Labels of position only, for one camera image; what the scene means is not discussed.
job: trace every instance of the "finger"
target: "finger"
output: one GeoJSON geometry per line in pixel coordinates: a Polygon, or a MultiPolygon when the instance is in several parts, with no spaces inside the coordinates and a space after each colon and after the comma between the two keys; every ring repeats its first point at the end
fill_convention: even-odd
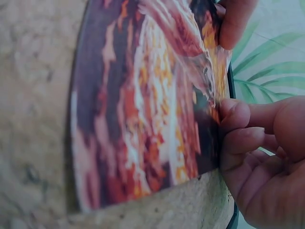
{"type": "Polygon", "coordinates": [[[281,100],[272,104],[249,104],[250,121],[248,127],[260,126],[266,134],[274,134],[273,124],[277,113],[286,106],[289,100],[281,100]]]}
{"type": "MultiPolygon", "coordinates": [[[[239,192],[236,194],[236,203],[242,213],[246,212],[249,204],[251,204],[251,200],[263,188],[263,186],[283,170],[283,160],[276,156],[270,156],[266,161],[253,170],[241,186],[239,192]]],[[[234,185],[233,182],[228,181],[228,183],[230,186],[234,185]]]]}
{"type": "Polygon", "coordinates": [[[264,141],[264,129],[237,129],[226,135],[221,152],[220,170],[225,172],[240,166],[245,154],[256,150],[264,141]]]}
{"type": "MultiPolygon", "coordinates": [[[[223,104],[222,106],[231,106],[231,104],[223,104]]],[[[226,115],[225,118],[220,123],[220,131],[222,134],[226,134],[232,130],[245,128],[250,120],[250,109],[245,103],[235,103],[231,107],[230,111],[227,113],[227,107],[223,109],[223,114],[226,115]]]]}
{"type": "Polygon", "coordinates": [[[304,176],[304,171],[305,171],[305,161],[300,161],[298,163],[289,163],[287,165],[287,172],[288,174],[293,174],[299,175],[299,177],[304,176]]]}
{"type": "Polygon", "coordinates": [[[223,7],[222,5],[217,4],[217,3],[215,4],[215,7],[217,10],[218,16],[220,17],[221,20],[223,20],[224,16],[225,16],[225,7],[223,7]]]}
{"type": "Polygon", "coordinates": [[[220,45],[231,50],[240,40],[258,0],[221,1],[226,8],[224,21],[220,28],[220,45]]]}
{"type": "Polygon", "coordinates": [[[224,180],[234,199],[237,199],[241,188],[250,175],[258,166],[269,160],[269,157],[270,156],[263,151],[255,150],[251,153],[247,153],[243,163],[239,167],[222,172],[224,180]]]}
{"type": "Polygon", "coordinates": [[[231,108],[241,102],[238,99],[223,99],[220,103],[220,116],[224,119],[230,112],[231,108]]]}
{"type": "Polygon", "coordinates": [[[293,163],[305,159],[305,96],[290,100],[278,112],[273,124],[279,145],[293,163]]]}

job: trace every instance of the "leaf pattern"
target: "leaf pattern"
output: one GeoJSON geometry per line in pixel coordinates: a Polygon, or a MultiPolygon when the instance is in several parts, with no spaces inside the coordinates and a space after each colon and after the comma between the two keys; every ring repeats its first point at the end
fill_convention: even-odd
{"type": "MultiPolygon", "coordinates": [[[[291,25],[300,24],[305,17],[305,0],[292,0],[289,3],[284,0],[270,0],[269,3],[259,4],[264,7],[266,4],[278,4],[274,9],[285,5],[289,8],[293,1],[300,5],[304,14],[287,16],[285,20],[289,20],[291,25]]],[[[242,39],[233,50],[232,66],[237,98],[248,103],[273,103],[305,94],[305,53],[298,45],[294,46],[305,42],[304,29],[283,26],[283,29],[276,31],[268,24],[268,15],[264,15],[266,23],[263,23],[261,16],[254,13],[242,39]],[[273,38],[264,41],[264,37],[273,38]]]]}
{"type": "Polygon", "coordinates": [[[270,39],[263,43],[261,46],[256,48],[250,54],[248,54],[244,61],[242,61],[235,69],[234,74],[238,74],[245,68],[249,68],[265,59],[267,59],[272,54],[283,49],[285,46],[294,42],[296,39],[302,37],[302,34],[296,32],[289,32],[281,34],[273,39],[270,39]]]}

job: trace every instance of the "red and orange pattern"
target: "red and orange pattern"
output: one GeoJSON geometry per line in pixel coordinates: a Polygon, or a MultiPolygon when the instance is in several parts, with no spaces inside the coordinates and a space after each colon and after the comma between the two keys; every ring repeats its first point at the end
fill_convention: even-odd
{"type": "Polygon", "coordinates": [[[76,61],[72,135],[83,211],[181,184],[205,170],[202,158],[217,160],[211,123],[219,123],[217,103],[227,95],[230,54],[217,46],[215,9],[205,1],[194,15],[186,0],[91,0],[88,10],[110,19],[96,54],[102,67],[82,60],[98,50],[91,43],[76,61]]]}

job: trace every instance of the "beige textured surface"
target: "beige textured surface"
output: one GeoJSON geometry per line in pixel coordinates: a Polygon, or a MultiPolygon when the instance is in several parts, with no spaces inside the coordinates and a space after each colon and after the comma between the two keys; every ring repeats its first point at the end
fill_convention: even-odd
{"type": "Polygon", "coordinates": [[[224,229],[233,202],[217,171],[136,202],[53,222],[67,209],[67,102],[85,4],[0,0],[0,228],[224,229]]]}

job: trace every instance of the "fingernail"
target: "fingernail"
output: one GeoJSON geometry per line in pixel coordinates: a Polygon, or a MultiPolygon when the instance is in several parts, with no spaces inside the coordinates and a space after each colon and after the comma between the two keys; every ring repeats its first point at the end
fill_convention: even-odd
{"type": "Polygon", "coordinates": [[[228,117],[231,117],[232,115],[234,115],[237,105],[238,104],[233,105],[233,107],[229,111],[228,117]]]}
{"type": "Polygon", "coordinates": [[[219,5],[217,3],[215,4],[215,7],[216,7],[218,15],[220,17],[223,17],[225,15],[225,8],[222,5],[219,5]]]}
{"type": "Polygon", "coordinates": [[[263,127],[251,127],[243,129],[239,134],[244,137],[253,137],[257,138],[262,136],[262,134],[265,133],[265,128],[263,127]]]}

